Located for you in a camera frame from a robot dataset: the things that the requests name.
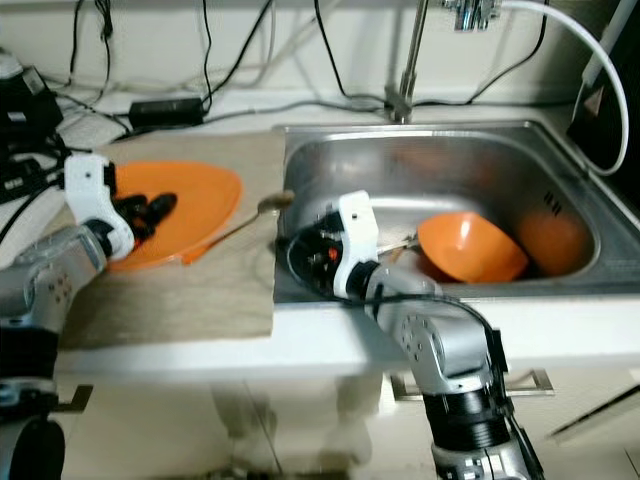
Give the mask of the gold metal spoon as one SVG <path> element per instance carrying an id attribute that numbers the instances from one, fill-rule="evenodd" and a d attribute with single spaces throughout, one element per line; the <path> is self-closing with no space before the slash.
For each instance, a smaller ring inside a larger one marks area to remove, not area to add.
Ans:
<path id="1" fill-rule="evenodd" d="M 227 232 L 221 233 L 218 237 L 211 239 L 211 241 L 202 243 L 201 246 L 198 246 L 195 250 L 184 253 L 184 255 L 180 257 L 180 264 L 183 266 L 192 265 L 193 262 L 196 262 L 200 260 L 202 256 L 205 256 L 205 253 L 210 251 L 215 244 L 227 241 L 227 239 L 233 237 L 234 234 L 237 234 L 244 228 L 255 224 L 256 221 L 264 215 L 279 214 L 280 211 L 288 209 L 293 202 L 294 192 L 292 189 L 283 189 L 283 191 L 275 192 L 273 195 L 262 197 L 261 200 L 257 202 L 255 214 L 250 216 L 250 218 L 243 220 L 241 224 L 237 225 L 237 227 L 230 228 Z"/>

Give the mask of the black charger box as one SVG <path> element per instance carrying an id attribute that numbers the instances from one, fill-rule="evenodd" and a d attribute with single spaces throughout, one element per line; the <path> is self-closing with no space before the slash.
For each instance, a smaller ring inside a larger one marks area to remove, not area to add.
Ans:
<path id="1" fill-rule="evenodd" d="M 64 116 L 58 96 L 33 67 L 0 51 L 0 114 L 8 140 L 37 140 L 58 132 Z"/>

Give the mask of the orange plastic plate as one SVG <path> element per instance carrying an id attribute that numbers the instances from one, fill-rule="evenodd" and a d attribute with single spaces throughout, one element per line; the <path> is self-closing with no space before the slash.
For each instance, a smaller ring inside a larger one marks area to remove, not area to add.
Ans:
<path id="1" fill-rule="evenodd" d="M 243 183 L 224 166 L 195 161 L 145 161 L 116 166 L 116 196 L 155 198 L 173 193 L 175 207 L 124 259 L 111 262 L 113 273 L 161 266 L 188 266 L 209 251 L 238 209 Z"/>

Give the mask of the black power adapter brick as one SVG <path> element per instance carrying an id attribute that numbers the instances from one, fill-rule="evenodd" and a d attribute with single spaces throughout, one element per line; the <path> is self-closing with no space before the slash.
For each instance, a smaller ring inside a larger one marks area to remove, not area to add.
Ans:
<path id="1" fill-rule="evenodd" d="M 206 113 L 201 97 L 175 97 L 134 101 L 125 118 L 136 129 L 186 127 L 200 124 Z"/>

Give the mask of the slim steel faucet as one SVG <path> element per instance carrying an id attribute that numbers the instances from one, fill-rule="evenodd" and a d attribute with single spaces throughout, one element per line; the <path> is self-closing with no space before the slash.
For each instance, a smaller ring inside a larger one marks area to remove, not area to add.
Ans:
<path id="1" fill-rule="evenodd" d="M 404 124 L 410 122 L 413 110 L 413 90 L 417 79 L 417 63 L 419 63 L 422 35 L 425 31 L 426 17 L 430 0 L 417 0 L 413 29 L 408 46 L 407 59 L 397 86 L 387 87 L 387 105 L 390 122 Z"/>

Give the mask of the cream cabinet door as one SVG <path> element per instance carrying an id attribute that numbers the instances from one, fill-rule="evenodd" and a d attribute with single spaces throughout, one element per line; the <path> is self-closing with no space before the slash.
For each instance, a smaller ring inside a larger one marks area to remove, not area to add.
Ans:
<path id="1" fill-rule="evenodd" d="M 554 367 L 553 396 L 512 397 L 548 480 L 640 480 L 640 369 Z M 253 468 L 325 480 L 436 480 L 422 402 L 387 376 L 251 384 Z"/>

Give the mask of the beige woven table mat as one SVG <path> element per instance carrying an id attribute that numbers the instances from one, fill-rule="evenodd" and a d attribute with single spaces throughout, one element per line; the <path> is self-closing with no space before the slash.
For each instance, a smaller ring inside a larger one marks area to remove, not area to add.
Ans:
<path id="1" fill-rule="evenodd" d="M 102 154 L 116 165 L 195 161 L 239 175 L 243 195 L 221 233 L 255 214 L 262 197 L 283 191 L 280 133 L 159 134 L 114 143 Z M 124 346 L 265 338 L 273 332 L 274 214 L 215 244 L 192 265 L 111 271 L 93 280 L 70 310 L 60 347 Z"/>

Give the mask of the chrome tap valve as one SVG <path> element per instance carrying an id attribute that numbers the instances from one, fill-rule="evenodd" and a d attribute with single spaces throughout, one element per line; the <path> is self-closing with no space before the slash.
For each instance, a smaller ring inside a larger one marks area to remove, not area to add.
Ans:
<path id="1" fill-rule="evenodd" d="M 454 14 L 454 31 L 485 31 L 499 15 L 500 0 L 440 0 L 440 5 Z"/>

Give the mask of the black wall appliance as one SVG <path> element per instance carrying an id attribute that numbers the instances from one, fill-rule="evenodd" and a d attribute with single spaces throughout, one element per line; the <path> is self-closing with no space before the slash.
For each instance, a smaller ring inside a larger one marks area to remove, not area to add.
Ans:
<path id="1" fill-rule="evenodd" d="M 604 29 L 602 45 L 620 73 L 628 105 L 630 136 L 625 163 L 618 172 L 640 166 L 640 0 L 620 0 Z M 621 111 L 611 79 L 600 61 L 590 58 L 581 74 L 568 134 L 600 169 L 611 169 L 620 155 Z"/>

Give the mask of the stainless steel sink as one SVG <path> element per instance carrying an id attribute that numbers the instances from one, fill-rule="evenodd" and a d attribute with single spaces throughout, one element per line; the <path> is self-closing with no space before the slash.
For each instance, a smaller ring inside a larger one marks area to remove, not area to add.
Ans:
<path id="1" fill-rule="evenodd" d="M 285 129 L 280 237 L 344 193 L 369 193 L 381 244 L 443 212 L 477 212 L 520 242 L 516 282 L 445 291 L 466 300 L 640 296 L 640 220 L 543 124 L 328 125 Z"/>

